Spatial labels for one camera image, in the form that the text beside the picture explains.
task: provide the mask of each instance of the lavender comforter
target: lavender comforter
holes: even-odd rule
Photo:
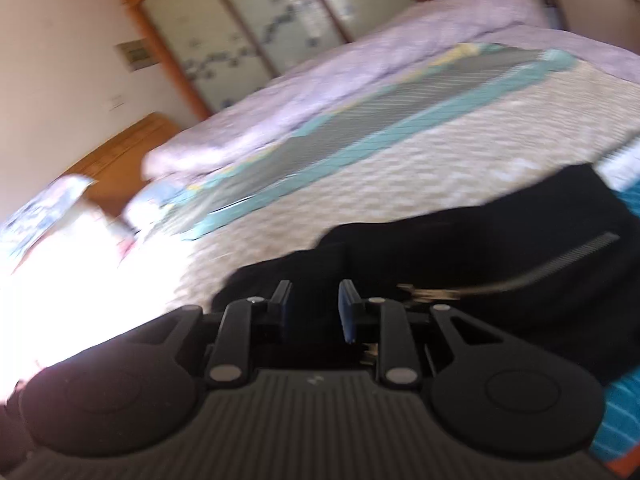
[[[640,83],[640,57],[550,30],[529,0],[434,0],[416,4],[377,32],[275,79],[267,88],[150,152],[146,178],[211,173],[288,136],[328,108],[458,43],[560,48],[604,72]]]

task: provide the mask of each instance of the beige wall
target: beige wall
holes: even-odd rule
[[[640,54],[640,4],[633,0],[560,0],[572,32]]]
[[[146,114],[196,123],[159,65],[114,51],[140,37],[120,0],[0,0],[0,35],[0,221]]]

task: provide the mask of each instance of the black jacket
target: black jacket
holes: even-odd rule
[[[603,239],[608,246],[590,246]],[[514,290],[449,303],[582,365],[602,383],[640,364],[640,219],[588,165],[483,206],[339,226],[312,250],[237,270],[212,307],[268,298],[280,280],[291,280],[290,341],[338,342],[342,279],[364,298],[407,301],[400,283],[449,289],[517,277],[524,285],[516,280]]]

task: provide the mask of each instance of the gold zipper pull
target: gold zipper pull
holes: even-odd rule
[[[410,293],[416,303],[460,300],[460,292],[458,290],[447,290],[445,288],[415,288],[413,285],[409,285],[407,283],[398,283],[398,288]]]

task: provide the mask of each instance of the blue fabric with white stripes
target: blue fabric with white stripes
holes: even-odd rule
[[[618,193],[626,206],[640,217],[640,182]],[[607,405],[591,452],[604,462],[625,456],[640,444],[640,367],[605,390]]]

